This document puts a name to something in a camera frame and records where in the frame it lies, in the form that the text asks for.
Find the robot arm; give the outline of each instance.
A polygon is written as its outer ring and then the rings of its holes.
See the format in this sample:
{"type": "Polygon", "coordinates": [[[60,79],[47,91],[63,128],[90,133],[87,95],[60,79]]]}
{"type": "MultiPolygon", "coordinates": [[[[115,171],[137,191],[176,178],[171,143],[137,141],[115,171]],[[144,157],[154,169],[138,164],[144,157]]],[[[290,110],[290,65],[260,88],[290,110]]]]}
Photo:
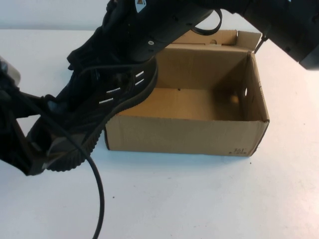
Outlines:
{"type": "Polygon", "coordinates": [[[319,68],[317,0],[111,0],[100,37],[108,35],[121,55],[143,62],[214,9],[240,14],[304,68],[319,68]]]}

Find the white table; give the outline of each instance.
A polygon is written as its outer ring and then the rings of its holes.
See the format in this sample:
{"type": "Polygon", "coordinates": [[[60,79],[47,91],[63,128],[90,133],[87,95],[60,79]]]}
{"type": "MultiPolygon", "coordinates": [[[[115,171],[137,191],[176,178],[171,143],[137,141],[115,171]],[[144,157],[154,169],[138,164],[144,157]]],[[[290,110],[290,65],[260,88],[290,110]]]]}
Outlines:
{"type": "MultiPolygon", "coordinates": [[[[23,91],[56,95],[70,78],[67,55],[91,34],[0,30],[0,54],[23,91]]],[[[271,123],[251,158],[110,152],[101,137],[92,154],[106,197],[100,238],[319,238],[319,72],[271,42],[257,61],[271,123]]],[[[34,121],[20,121],[24,132],[34,121]]],[[[25,177],[0,161],[0,205],[2,239],[90,239],[99,199],[87,162],[25,177]]]]}

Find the black wire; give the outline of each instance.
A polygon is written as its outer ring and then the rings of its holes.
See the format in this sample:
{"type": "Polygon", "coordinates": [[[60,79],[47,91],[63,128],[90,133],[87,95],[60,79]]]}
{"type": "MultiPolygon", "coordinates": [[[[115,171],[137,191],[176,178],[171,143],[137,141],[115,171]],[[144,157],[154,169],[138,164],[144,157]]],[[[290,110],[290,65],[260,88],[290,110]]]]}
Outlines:
{"type": "Polygon", "coordinates": [[[55,128],[57,131],[59,131],[61,134],[63,134],[74,145],[74,147],[76,147],[81,152],[81,154],[88,160],[88,162],[92,168],[92,171],[94,173],[94,176],[95,176],[95,179],[96,179],[96,182],[98,185],[98,189],[99,189],[99,194],[100,194],[99,219],[98,219],[98,224],[97,224],[96,229],[95,229],[95,233],[93,235],[93,239],[97,239],[99,237],[99,234],[100,234],[100,231],[102,228],[102,224],[103,224],[105,202],[104,202],[104,190],[103,190],[101,176],[99,174],[99,170],[97,169],[93,159],[91,158],[91,156],[88,153],[86,153],[83,150],[83,148],[77,142],[74,141],[72,136],[66,130],[64,130],[60,125],[58,125],[56,122],[54,122],[54,120],[52,120],[43,110],[41,110],[38,106],[36,106],[31,100],[29,100],[24,95],[20,94],[20,92],[16,92],[16,94],[14,94],[14,95],[16,97],[18,97],[22,102],[24,102],[32,110],[39,113],[42,116],[42,118],[48,124],[50,124],[53,128],[55,128]]]}

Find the black cable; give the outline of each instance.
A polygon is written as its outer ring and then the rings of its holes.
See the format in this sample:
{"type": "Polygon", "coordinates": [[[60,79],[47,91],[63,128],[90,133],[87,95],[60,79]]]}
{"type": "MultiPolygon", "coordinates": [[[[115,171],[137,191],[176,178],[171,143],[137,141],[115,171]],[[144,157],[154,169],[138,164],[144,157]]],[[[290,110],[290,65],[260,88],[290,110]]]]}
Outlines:
{"type": "Polygon", "coordinates": [[[197,34],[199,34],[199,35],[203,35],[203,36],[210,36],[210,35],[213,35],[213,34],[215,34],[216,32],[218,32],[219,29],[220,29],[220,27],[221,27],[221,23],[222,23],[222,21],[223,21],[223,13],[221,12],[220,9],[215,9],[215,12],[217,13],[217,15],[219,16],[219,19],[220,19],[219,24],[218,24],[217,27],[215,27],[215,28],[212,29],[212,30],[204,30],[204,29],[200,29],[200,28],[198,28],[198,27],[195,26],[195,27],[192,29],[192,31],[195,32],[195,33],[197,33],[197,34]]]}
{"type": "Polygon", "coordinates": [[[101,176],[99,174],[99,170],[97,169],[93,159],[91,158],[91,156],[88,153],[86,153],[83,150],[83,148],[77,142],[74,141],[72,136],[66,130],[64,130],[60,125],[58,125],[56,122],[54,122],[54,120],[52,120],[43,110],[41,110],[38,106],[36,106],[31,100],[29,100],[24,95],[20,94],[20,92],[15,92],[14,95],[16,97],[18,97],[22,102],[24,102],[28,107],[30,107],[33,111],[39,113],[42,116],[42,118],[48,124],[50,124],[53,128],[55,128],[57,131],[62,133],[74,145],[74,147],[76,147],[81,152],[81,154],[88,160],[88,162],[92,168],[92,171],[94,173],[94,176],[95,176],[95,179],[96,179],[96,182],[98,185],[98,189],[99,189],[99,194],[100,194],[99,219],[98,219],[98,224],[97,224],[96,229],[95,229],[95,233],[93,235],[93,239],[97,239],[99,237],[99,234],[100,234],[100,231],[102,228],[102,224],[103,224],[105,202],[104,202],[104,190],[103,190],[101,176]]]}

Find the box flap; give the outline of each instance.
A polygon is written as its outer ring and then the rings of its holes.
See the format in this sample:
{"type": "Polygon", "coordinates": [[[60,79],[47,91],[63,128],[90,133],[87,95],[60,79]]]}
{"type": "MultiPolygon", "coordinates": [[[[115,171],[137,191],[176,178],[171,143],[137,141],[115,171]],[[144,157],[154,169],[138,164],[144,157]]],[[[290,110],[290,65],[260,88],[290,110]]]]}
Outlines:
{"type": "Polygon", "coordinates": [[[254,51],[260,37],[260,33],[237,32],[237,30],[220,30],[211,36],[203,36],[189,31],[174,41],[173,44],[229,45],[254,51]]]}
{"type": "Polygon", "coordinates": [[[260,40],[260,37],[260,33],[238,31],[236,46],[254,51],[260,40]]]}

